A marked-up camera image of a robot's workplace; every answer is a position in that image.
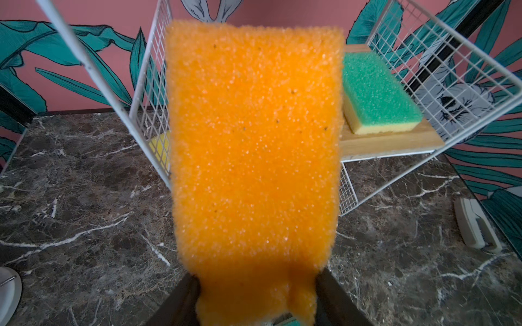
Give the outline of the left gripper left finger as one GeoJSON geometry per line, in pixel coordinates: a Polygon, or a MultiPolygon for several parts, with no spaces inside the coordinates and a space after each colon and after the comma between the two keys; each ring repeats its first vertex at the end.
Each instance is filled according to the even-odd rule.
{"type": "Polygon", "coordinates": [[[200,325],[196,304],[200,294],[198,279],[186,273],[169,297],[145,323],[146,326],[200,325]]]}

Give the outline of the orange sponge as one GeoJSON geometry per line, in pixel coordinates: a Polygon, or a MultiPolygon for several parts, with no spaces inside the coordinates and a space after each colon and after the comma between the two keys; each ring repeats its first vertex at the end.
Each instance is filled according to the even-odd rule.
{"type": "Polygon", "coordinates": [[[338,27],[168,26],[175,240],[201,325],[314,323],[339,215],[344,46],[338,27]]]}

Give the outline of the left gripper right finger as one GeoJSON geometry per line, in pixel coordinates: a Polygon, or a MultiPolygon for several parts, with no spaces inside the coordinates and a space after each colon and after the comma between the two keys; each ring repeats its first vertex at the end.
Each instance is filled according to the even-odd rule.
{"type": "Polygon", "coordinates": [[[327,268],[316,278],[315,325],[372,326],[327,268]]]}

